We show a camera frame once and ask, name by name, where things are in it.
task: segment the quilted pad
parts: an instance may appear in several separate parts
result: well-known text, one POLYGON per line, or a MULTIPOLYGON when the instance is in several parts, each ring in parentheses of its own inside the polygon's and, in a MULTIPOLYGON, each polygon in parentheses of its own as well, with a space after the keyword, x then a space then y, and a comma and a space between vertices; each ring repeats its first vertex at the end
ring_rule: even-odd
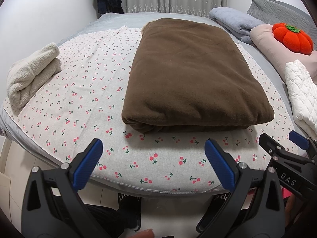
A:
POLYGON ((286 63, 285 79, 294 122, 317 140, 317 87, 299 60, 286 63))
POLYGON ((122 27, 67 41, 60 46, 63 70, 22 110, 15 110, 8 99, 4 109, 26 135, 61 162, 70 162, 93 138, 101 139, 104 152, 93 176, 109 186, 120 184, 140 194, 190 195, 221 190, 204 154, 208 138, 217 140, 236 162, 244 161, 257 169, 265 169, 269 161, 258 144, 261 133, 297 152, 288 140, 294 128, 280 95, 240 44, 239 50, 275 111, 273 121, 231 132, 147 135, 126 126, 121 111, 140 31, 122 27))

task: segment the shoe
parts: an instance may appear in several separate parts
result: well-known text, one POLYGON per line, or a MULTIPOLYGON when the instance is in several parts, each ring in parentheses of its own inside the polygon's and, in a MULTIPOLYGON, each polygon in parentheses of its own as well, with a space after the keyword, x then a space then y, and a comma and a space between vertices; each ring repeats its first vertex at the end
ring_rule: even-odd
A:
POLYGON ((135 232, 141 228, 141 197, 118 193, 119 212, 127 221, 127 228, 135 232))

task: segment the beige fleece blanket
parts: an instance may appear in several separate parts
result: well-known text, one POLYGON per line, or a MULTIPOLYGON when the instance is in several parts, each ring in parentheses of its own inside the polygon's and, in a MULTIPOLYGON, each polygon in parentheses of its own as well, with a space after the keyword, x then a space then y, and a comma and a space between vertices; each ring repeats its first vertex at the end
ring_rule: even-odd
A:
POLYGON ((58 55, 57 45, 50 43, 11 66, 7 76, 7 94, 15 108, 25 106, 44 83, 61 71, 61 61, 56 58, 58 55))

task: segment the pumpkin plush toy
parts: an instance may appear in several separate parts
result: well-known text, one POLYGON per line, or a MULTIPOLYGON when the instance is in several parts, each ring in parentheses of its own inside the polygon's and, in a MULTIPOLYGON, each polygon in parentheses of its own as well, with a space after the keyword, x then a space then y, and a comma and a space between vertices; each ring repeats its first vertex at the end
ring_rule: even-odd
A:
POLYGON ((286 23, 276 23, 272 27, 273 36, 285 47, 295 53, 310 55, 314 44, 303 30, 286 23))

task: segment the bed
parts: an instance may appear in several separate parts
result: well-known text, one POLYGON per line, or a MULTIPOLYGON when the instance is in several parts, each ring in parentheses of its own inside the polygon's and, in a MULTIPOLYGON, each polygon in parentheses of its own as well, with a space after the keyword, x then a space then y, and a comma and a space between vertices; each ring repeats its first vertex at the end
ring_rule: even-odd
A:
POLYGON ((288 139, 291 130, 305 134, 294 124, 285 84, 254 46, 239 42, 231 34, 274 107, 272 122, 231 132, 147 135, 125 126, 121 110, 141 28, 159 18, 191 20, 222 28, 210 19, 192 15, 107 13, 58 44, 64 69, 23 109, 13 108, 8 99, 3 102, 3 134, 53 166, 70 162, 93 137, 98 137, 103 141, 104 153, 91 180, 126 194, 156 197, 223 191, 203 152, 208 138, 216 139, 237 162, 245 161, 257 169, 265 169, 269 161, 258 144, 263 132, 288 151, 305 154, 288 139), (83 103, 87 97, 90 106, 83 103), (99 126, 99 117, 107 117, 109 125, 99 126))

